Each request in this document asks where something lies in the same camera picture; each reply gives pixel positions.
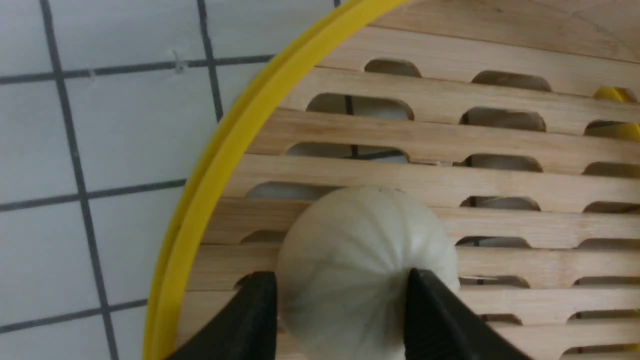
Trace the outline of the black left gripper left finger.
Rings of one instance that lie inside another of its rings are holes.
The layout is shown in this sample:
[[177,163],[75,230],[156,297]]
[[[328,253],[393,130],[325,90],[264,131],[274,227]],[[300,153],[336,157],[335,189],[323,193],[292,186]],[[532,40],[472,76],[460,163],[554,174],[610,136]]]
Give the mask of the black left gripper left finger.
[[272,271],[256,271],[237,283],[231,300],[169,360],[274,360],[278,294]]

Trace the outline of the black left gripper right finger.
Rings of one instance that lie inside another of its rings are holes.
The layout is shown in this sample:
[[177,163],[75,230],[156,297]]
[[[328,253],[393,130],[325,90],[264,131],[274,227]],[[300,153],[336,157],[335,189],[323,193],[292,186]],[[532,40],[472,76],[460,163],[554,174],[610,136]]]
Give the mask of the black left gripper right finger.
[[403,343],[407,360],[528,360],[428,269],[410,269]]

